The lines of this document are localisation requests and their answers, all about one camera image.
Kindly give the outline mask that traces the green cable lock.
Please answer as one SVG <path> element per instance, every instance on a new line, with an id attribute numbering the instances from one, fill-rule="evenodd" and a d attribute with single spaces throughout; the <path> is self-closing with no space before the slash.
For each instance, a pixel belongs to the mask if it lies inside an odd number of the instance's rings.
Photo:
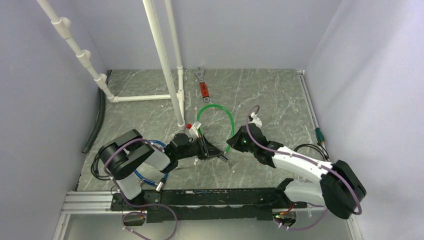
<path id="1" fill-rule="evenodd" d="M 219 104 L 207 104 L 203 106 L 196 115 L 196 121 L 201 123 L 199 133 L 220 149 L 223 154 L 215 157 L 225 164 L 231 162 L 226 152 L 225 140 L 235 134 L 235 120 L 232 111 Z"/>

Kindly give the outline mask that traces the blue cable lock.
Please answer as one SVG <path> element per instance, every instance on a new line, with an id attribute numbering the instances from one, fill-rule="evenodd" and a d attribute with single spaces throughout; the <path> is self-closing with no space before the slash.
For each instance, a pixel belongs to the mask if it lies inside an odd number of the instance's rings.
<path id="1" fill-rule="evenodd" d="M 156 188 L 158 185 L 161 185 L 162 188 L 164 188 L 166 181 L 169 178 L 168 173 L 160 173 L 158 170 L 154 170 L 154 168 L 149 165 L 142 166 L 134 173 L 143 186 L 147 185 L 148 187 L 153 188 Z"/>

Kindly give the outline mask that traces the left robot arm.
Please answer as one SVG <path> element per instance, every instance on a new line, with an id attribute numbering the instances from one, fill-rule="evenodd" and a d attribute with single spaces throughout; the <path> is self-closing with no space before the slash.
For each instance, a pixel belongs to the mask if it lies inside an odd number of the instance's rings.
<path id="1" fill-rule="evenodd" d="M 174 170 L 179 160 L 197 157 L 199 160 L 220 158 L 227 162 L 224 152 L 212 145 L 204 136 L 194 139 L 185 133 L 176 134 L 164 148 L 146 140 L 132 129 L 103 145 L 97 152 L 104 171 L 124 195 L 124 204 L 131 210 L 144 203 L 143 190 L 135 171 L 142 164 L 150 165 L 163 174 Z"/>

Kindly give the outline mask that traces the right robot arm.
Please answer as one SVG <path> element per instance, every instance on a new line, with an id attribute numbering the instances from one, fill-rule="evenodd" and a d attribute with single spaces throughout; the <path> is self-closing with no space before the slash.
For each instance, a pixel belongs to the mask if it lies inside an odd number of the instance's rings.
<path id="1" fill-rule="evenodd" d="M 361 201 L 367 191 L 347 162 L 322 161 L 295 152 L 282 143 L 267 140 L 254 123 L 241 126 L 226 142 L 236 151 L 253 154 L 263 165 L 290 171 L 307 180 L 284 180 L 275 194 L 280 207 L 304 202 L 324 206 L 345 220 L 362 213 Z"/>

